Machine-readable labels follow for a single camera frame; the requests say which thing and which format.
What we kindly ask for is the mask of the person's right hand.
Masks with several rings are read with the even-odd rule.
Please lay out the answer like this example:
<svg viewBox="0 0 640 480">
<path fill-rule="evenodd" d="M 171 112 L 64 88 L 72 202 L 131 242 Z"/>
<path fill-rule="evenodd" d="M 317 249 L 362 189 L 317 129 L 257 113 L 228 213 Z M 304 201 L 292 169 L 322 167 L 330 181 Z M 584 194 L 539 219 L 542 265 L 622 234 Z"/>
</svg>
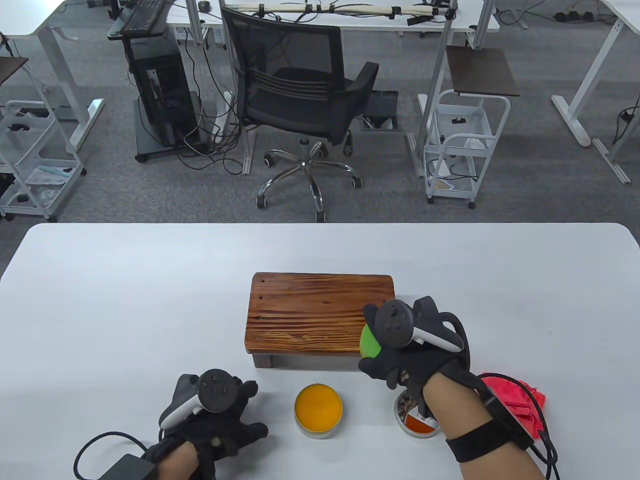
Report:
<svg viewBox="0 0 640 480">
<path fill-rule="evenodd" d="M 450 311 L 439 311 L 429 295 L 413 306 L 393 299 L 378 307 L 363 307 L 366 327 L 380 347 L 375 356 L 363 355 L 358 368 L 389 389 L 406 387 L 416 398 L 431 377 L 441 371 L 470 371 L 466 330 Z"/>
</svg>

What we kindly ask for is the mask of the person's left hand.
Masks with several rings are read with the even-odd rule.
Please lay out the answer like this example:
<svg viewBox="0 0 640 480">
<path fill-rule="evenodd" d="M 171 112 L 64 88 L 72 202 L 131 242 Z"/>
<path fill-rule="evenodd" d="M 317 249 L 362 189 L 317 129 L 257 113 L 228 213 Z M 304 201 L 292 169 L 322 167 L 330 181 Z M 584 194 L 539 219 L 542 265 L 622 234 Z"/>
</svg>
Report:
<svg viewBox="0 0 640 480">
<path fill-rule="evenodd" d="M 249 400 L 258 394 L 258 383 L 233 379 L 238 397 L 230 409 L 191 416 L 142 455 L 142 459 L 157 466 L 158 479 L 213 480 L 215 462 L 236 457 L 240 449 L 268 436 L 265 423 L 242 422 Z"/>
</svg>

